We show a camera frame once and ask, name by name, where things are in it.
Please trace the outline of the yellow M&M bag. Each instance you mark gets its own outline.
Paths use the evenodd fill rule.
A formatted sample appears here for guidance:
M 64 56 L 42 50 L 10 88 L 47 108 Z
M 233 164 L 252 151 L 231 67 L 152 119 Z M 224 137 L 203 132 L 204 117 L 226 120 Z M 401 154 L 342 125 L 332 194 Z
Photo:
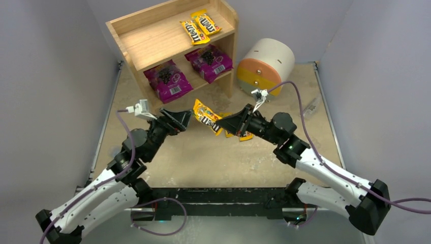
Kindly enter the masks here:
M 243 141 L 248 141 L 253 139 L 253 134 L 250 132 L 245 132 L 243 135 L 238 135 L 239 141 L 243 142 Z
M 232 113 L 230 113 L 230 112 L 222 112 L 222 113 L 220 113 L 220 117 L 222 117 L 222 118 L 228 117 L 230 115 L 232 115 Z M 224 132 L 225 132 L 225 137 L 226 138 L 231 138 L 231 137 L 234 136 L 233 134 L 229 133 L 227 130 L 224 130 Z
M 199 28 L 207 35 L 212 36 L 219 33 L 222 28 L 219 27 L 214 20 L 208 15 L 206 9 L 202 9 L 190 14 L 193 21 L 195 21 Z
M 193 46 L 210 42 L 210 38 L 192 20 L 181 21 L 180 24 L 191 38 Z

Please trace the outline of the purple candy bag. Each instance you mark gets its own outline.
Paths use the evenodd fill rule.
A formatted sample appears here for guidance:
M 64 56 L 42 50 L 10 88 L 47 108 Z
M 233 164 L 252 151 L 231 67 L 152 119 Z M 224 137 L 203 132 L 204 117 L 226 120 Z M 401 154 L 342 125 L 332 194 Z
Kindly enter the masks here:
M 172 59 L 144 71 L 143 74 L 163 104 L 170 103 L 193 90 L 184 73 Z
M 233 69 L 232 59 L 214 45 L 198 48 L 184 55 L 192 68 L 208 83 Z

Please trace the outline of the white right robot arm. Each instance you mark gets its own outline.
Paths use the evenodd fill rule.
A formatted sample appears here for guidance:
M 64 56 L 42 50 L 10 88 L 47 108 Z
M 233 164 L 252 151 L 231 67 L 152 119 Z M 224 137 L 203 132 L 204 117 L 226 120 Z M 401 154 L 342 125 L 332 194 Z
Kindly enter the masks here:
M 297 137 L 290 114 L 276 113 L 267 120 L 247 104 L 240 112 L 218 119 L 215 124 L 234 135 L 246 132 L 274 144 L 276 158 L 283 164 L 306 172 L 325 183 L 315 186 L 295 179 L 287 192 L 300 202 L 320 206 L 346 217 L 359 231 L 375 235 L 391 207 L 382 200 L 389 198 L 388 185 L 376 179 L 371 182 L 317 155 L 311 146 Z

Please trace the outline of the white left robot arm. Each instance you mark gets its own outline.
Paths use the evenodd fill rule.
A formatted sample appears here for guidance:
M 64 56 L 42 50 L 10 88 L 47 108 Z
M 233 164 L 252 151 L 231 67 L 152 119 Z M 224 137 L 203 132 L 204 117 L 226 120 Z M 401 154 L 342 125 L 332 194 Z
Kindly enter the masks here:
M 40 243 L 81 243 L 93 229 L 119 212 L 133 207 L 157 208 L 161 201 L 178 200 L 155 197 L 153 189 L 140 177 L 168 136 L 184 132 L 193 115 L 160 110 L 156 116 L 139 104 L 116 111 L 127 137 L 120 152 L 90 184 L 61 206 L 36 214 L 43 234 Z

